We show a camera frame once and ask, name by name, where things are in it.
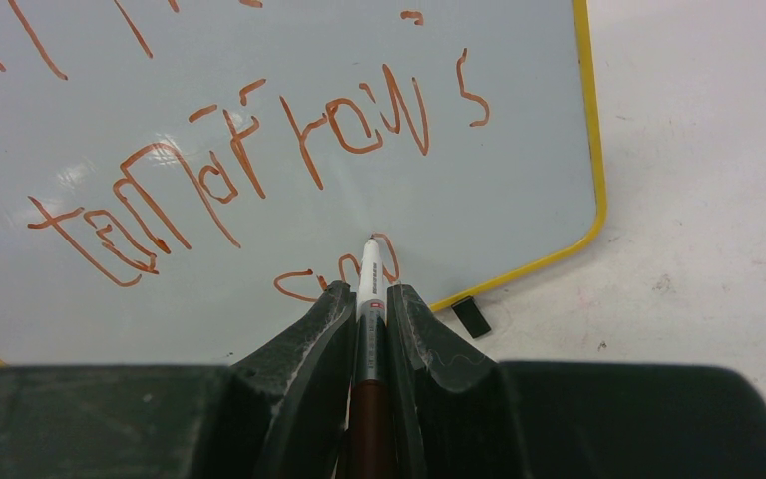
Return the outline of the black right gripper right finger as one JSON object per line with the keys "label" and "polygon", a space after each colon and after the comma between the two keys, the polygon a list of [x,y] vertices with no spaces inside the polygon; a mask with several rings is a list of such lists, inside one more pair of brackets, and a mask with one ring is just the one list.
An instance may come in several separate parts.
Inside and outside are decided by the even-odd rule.
{"label": "black right gripper right finger", "polygon": [[403,478],[766,478],[766,403],[721,367],[497,362],[388,291]]}

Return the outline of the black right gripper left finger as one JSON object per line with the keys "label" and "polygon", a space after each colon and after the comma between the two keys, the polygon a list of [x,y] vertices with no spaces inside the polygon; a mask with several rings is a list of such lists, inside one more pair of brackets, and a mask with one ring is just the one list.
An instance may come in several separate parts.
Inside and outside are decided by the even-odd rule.
{"label": "black right gripper left finger", "polygon": [[0,367],[0,478],[328,478],[355,308],[333,282],[233,365]]}

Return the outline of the white whiteboard marker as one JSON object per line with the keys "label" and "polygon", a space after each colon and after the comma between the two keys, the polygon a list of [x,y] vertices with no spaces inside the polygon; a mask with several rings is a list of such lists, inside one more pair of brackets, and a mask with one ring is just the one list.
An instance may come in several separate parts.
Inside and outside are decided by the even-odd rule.
{"label": "white whiteboard marker", "polygon": [[351,384],[348,473],[393,478],[397,461],[388,390],[386,298],[380,245],[364,245],[356,294],[357,336]]}

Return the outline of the yellow framed whiteboard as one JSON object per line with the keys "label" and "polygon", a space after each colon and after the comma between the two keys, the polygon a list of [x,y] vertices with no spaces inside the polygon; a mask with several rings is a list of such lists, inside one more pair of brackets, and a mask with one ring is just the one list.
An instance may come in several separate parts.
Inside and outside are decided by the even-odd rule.
{"label": "yellow framed whiteboard", "polygon": [[435,309],[606,213],[583,1],[0,1],[0,362],[228,362]]}

